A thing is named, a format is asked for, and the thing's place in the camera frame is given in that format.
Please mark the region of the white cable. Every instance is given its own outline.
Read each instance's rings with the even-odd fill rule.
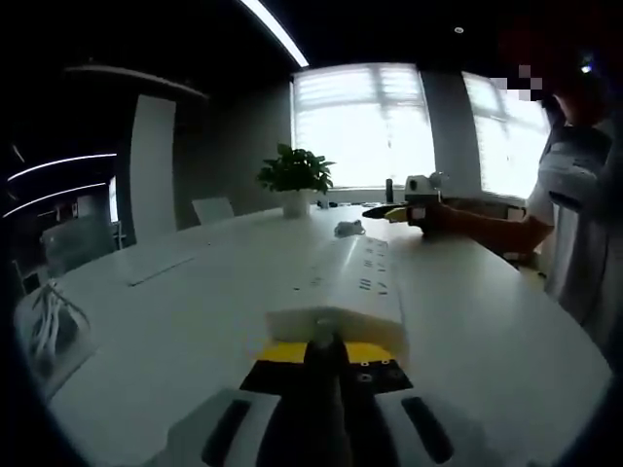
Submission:
[[[56,342],[58,339],[58,331],[60,327],[60,314],[65,311],[78,326],[78,315],[80,315],[87,323],[88,318],[84,312],[69,300],[62,296],[58,290],[58,286],[54,280],[50,280],[42,287],[39,296],[35,300],[33,309],[41,303],[41,316],[39,318],[39,327],[35,325],[33,329],[30,348],[33,357],[39,364],[39,369],[52,368],[56,360]]]

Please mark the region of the bright window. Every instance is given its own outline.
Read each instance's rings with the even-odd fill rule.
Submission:
[[[110,222],[119,222],[117,214],[117,177],[113,177],[108,185],[108,207],[110,209]]]
[[[549,135],[545,111],[523,92],[501,90],[481,76],[463,73],[480,152],[480,184],[487,193],[527,198]]]
[[[430,120],[414,65],[371,63],[294,78],[294,146],[336,162],[336,188],[403,185],[435,171]]]

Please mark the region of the white power strip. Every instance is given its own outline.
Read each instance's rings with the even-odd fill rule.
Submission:
[[[356,235],[332,241],[299,277],[283,285],[267,314],[276,341],[310,341],[331,323],[345,341],[376,343],[406,358],[396,281],[385,241]]]

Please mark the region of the ceiling light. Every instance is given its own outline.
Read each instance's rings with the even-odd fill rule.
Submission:
[[[251,10],[253,14],[261,20],[266,27],[268,27],[271,32],[274,34],[276,39],[281,43],[283,47],[290,53],[292,58],[296,60],[301,68],[305,66],[310,66],[308,61],[305,59],[301,51],[292,38],[285,32],[285,29],[281,27],[281,24],[277,22],[275,17],[271,15],[271,13],[266,9],[264,5],[262,5],[259,0],[239,0],[244,4],[246,8]]]
[[[101,187],[103,185],[106,185],[105,183],[95,183],[93,185],[86,185],[84,187],[78,187],[78,188],[72,188],[71,190],[65,190],[64,192],[58,192],[58,193],[54,193],[52,195],[47,195],[46,197],[42,197],[39,199],[35,199],[34,201],[29,201],[26,204],[23,204],[19,207],[16,207],[14,210],[7,212],[4,216],[2,216],[3,218],[13,214],[16,211],[19,211],[20,209],[29,206],[30,204],[34,204],[35,202],[39,202],[39,201],[43,201],[44,199],[48,199],[48,198],[53,198],[53,197],[57,197],[59,195],[64,195],[65,193],[71,193],[71,192],[77,192],[78,190],[85,190],[86,188],[93,188],[93,187]]]
[[[15,180],[16,178],[20,177],[21,175],[25,173],[32,172],[34,170],[39,170],[40,168],[49,167],[50,165],[56,165],[57,163],[81,161],[83,159],[114,158],[115,156],[117,156],[117,154],[93,154],[92,156],[80,156],[78,158],[69,158],[69,159],[61,159],[60,161],[46,162],[46,163],[42,163],[41,165],[35,165],[34,167],[27,168],[26,170],[23,170],[22,172],[18,172],[14,175],[11,175],[7,179],[7,182],[10,182],[11,180]]]
[[[12,146],[13,146],[13,152],[16,153],[16,156],[19,157],[19,160],[22,161],[23,163],[26,163],[26,161],[23,159],[23,157],[19,153],[18,147],[15,144],[13,144]]]

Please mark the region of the white pot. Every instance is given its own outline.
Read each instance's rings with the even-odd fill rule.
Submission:
[[[310,192],[311,190],[281,192],[283,217],[288,219],[308,217],[310,215]]]

